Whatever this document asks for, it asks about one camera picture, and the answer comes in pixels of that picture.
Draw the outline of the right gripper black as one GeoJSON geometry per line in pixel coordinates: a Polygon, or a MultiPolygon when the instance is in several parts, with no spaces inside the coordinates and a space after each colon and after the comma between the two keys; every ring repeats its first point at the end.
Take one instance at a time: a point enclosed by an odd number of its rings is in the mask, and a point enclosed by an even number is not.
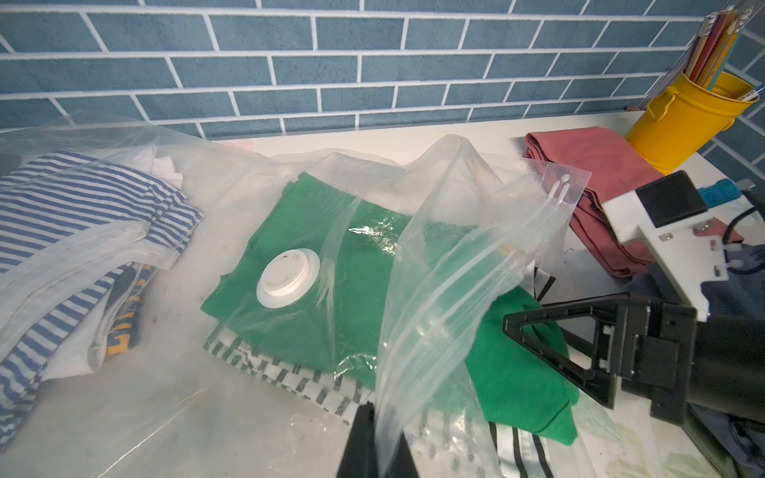
{"type": "Polygon", "coordinates": [[[503,332],[605,408],[615,405],[622,363],[623,388],[648,398],[655,419],[681,425],[697,404],[764,421],[762,321],[699,322],[691,307],[615,294],[508,314],[503,332]],[[594,324],[591,338],[560,325],[579,319],[594,324]],[[623,344],[632,356],[622,362],[623,344]]]}

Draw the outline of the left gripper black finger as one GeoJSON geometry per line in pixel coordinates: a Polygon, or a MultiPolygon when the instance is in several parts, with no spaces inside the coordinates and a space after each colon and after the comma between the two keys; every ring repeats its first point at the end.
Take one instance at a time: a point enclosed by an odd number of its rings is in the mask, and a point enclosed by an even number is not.
{"type": "MultiPolygon", "coordinates": [[[[336,477],[379,477],[379,463],[375,444],[375,408],[372,402],[367,402],[357,409],[336,477]]],[[[420,477],[404,434],[400,435],[396,455],[384,477],[420,477]]]]}

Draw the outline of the striped black white garment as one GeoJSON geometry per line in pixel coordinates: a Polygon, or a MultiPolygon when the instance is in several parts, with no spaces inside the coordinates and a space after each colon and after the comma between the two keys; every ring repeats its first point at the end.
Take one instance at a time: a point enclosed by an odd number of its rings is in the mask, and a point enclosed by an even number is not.
{"type": "MultiPolygon", "coordinates": [[[[313,316],[317,291],[283,309],[262,306],[258,281],[223,276],[201,309],[219,325],[205,350],[253,376],[314,402],[350,422],[374,399],[378,348],[388,275],[353,272],[336,286],[339,338],[313,316]]],[[[546,475],[549,445],[578,438],[573,408],[577,390],[502,332],[503,317],[538,309],[516,288],[484,316],[467,369],[487,422],[501,435],[499,458],[507,477],[546,475]]]]}

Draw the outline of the red garment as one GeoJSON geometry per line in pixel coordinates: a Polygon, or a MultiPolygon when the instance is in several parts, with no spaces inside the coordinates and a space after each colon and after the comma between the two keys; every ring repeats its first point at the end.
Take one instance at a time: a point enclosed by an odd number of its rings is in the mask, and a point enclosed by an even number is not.
{"type": "Polygon", "coordinates": [[[589,171],[591,177],[570,226],[599,264],[613,277],[628,280],[649,272],[655,258],[641,241],[621,245],[603,204],[663,175],[621,135],[602,127],[538,131],[525,137],[527,157],[589,171]]]}

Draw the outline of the grey blue garment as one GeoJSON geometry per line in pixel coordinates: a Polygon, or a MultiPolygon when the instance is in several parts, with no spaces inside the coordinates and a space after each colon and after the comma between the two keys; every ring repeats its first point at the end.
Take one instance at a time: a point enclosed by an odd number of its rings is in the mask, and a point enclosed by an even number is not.
{"type": "Polygon", "coordinates": [[[691,404],[683,431],[722,477],[764,476],[764,424],[691,404]]]}

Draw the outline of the clear vacuum bag with valve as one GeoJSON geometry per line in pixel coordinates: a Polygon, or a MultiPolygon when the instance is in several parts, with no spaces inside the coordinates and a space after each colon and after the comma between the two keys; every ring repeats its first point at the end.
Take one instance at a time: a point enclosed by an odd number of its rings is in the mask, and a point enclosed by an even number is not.
{"type": "MultiPolygon", "coordinates": [[[[379,477],[401,434],[420,477],[505,476],[501,435],[485,418],[466,360],[494,301],[523,289],[538,253],[563,234],[586,173],[533,161],[493,167],[456,135],[409,167],[333,153],[303,173],[408,217],[388,280],[371,401],[379,477]]],[[[345,422],[204,347],[219,322],[203,302],[283,190],[267,199],[248,191],[233,213],[206,219],[179,266],[153,288],[159,324],[141,362],[163,391],[141,399],[135,424],[145,440],[125,476],[273,477],[304,454],[296,472],[324,477],[334,453],[344,454],[355,417],[345,422]]],[[[320,266],[337,260],[353,215],[348,208],[332,221],[320,251],[273,259],[257,285],[260,302],[283,307],[313,286],[330,293],[333,279],[320,266]]]]}

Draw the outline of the bright green garment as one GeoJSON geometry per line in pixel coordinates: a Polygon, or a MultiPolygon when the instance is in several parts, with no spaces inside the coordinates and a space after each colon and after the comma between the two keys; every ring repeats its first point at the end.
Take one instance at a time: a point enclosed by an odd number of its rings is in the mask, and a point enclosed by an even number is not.
{"type": "MultiPolygon", "coordinates": [[[[235,269],[220,279],[201,309],[273,358],[373,388],[388,280],[406,225],[406,215],[303,173],[284,188],[235,269]],[[332,291],[322,294],[313,286],[291,304],[264,306],[257,285],[268,264],[288,250],[320,251],[332,221],[348,208],[354,215],[337,241],[338,258],[320,266],[333,279],[332,291]]],[[[502,330],[505,316],[537,308],[523,289],[498,297],[482,320],[466,366],[488,421],[570,445],[578,436],[577,390],[502,330]]]]}

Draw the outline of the clear bag with striped clothes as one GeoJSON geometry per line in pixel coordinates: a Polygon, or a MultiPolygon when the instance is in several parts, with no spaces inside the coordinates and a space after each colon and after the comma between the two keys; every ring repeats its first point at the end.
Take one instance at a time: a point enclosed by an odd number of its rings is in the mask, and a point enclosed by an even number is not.
{"type": "Polygon", "coordinates": [[[262,155],[174,129],[78,113],[1,137],[1,441],[46,372],[105,348],[108,298],[141,266],[169,270],[262,155]]]}

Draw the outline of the yellow pencil cup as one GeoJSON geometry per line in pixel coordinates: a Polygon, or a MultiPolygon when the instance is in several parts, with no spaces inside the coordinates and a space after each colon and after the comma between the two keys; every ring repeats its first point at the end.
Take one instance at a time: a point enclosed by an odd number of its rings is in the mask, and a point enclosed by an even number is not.
{"type": "Polygon", "coordinates": [[[743,99],[753,91],[753,85],[729,73],[723,73],[712,90],[681,74],[649,102],[626,140],[654,169],[669,175],[733,127],[756,103],[743,99]]]}

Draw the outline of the coloured pencils bundle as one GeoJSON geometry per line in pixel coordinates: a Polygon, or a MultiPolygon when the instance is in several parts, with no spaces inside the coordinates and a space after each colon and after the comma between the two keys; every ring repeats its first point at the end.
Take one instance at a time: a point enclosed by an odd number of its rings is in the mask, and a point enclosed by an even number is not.
{"type": "Polygon", "coordinates": [[[711,92],[738,38],[761,8],[760,1],[727,1],[720,10],[706,15],[688,51],[683,75],[711,92]]]}

